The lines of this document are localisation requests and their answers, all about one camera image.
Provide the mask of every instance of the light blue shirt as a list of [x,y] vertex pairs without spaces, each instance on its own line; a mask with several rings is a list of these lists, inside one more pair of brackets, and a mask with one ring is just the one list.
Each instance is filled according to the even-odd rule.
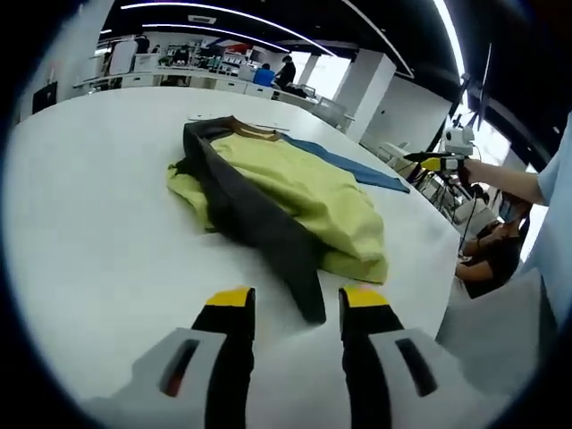
[[559,326],[572,303],[572,114],[559,152],[539,174],[538,183],[549,207],[523,271],[540,271]]

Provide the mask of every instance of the desk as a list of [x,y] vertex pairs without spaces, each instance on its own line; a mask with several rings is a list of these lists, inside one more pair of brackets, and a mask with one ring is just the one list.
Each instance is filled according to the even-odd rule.
[[[198,228],[165,178],[183,157],[183,124],[198,114],[275,124],[397,177],[338,130],[278,101],[129,88],[49,107],[14,129],[4,171],[6,264],[30,337],[73,398],[106,397],[130,380],[137,358],[176,327],[190,327],[215,292],[252,286],[249,427],[347,429],[337,294],[356,281],[320,272],[327,323],[309,327],[255,251]],[[458,233],[414,189],[362,189],[385,222],[390,275],[381,291],[406,327],[434,337]]]

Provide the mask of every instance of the white desk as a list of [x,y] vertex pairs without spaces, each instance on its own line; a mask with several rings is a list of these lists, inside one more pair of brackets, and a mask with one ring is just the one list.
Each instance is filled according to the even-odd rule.
[[[54,105],[16,127],[5,164],[6,263],[31,338],[74,398],[105,397],[130,380],[137,358],[190,327],[216,291],[249,285],[257,289],[249,427],[347,429],[337,292],[355,281],[319,273],[328,320],[310,328],[255,251],[202,233],[165,179],[183,157],[183,124],[197,114],[291,129],[293,138],[395,175],[339,131],[277,101],[128,88]],[[406,327],[434,337],[458,233],[416,191],[363,189],[385,222],[390,276],[381,290]]]

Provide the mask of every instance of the white table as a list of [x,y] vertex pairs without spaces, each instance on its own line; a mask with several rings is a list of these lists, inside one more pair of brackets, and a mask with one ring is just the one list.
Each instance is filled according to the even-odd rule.
[[[394,174],[312,114],[206,89],[128,88],[78,97],[18,125],[6,158],[4,240],[31,338],[78,400],[106,397],[132,363],[190,327],[216,291],[257,289],[250,427],[349,427],[337,290],[319,273],[328,321],[310,328],[258,254],[196,226],[166,187],[189,116],[234,114]],[[402,323],[435,336],[458,233],[416,191],[363,186],[385,222],[390,276],[381,291]]]

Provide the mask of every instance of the pile of clothes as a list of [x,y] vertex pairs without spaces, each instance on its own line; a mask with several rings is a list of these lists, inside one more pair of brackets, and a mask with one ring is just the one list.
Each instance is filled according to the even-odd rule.
[[383,220],[358,181],[409,192],[399,179],[323,147],[233,117],[187,123],[168,186],[208,231],[256,248],[303,317],[325,321],[316,270],[383,283]]

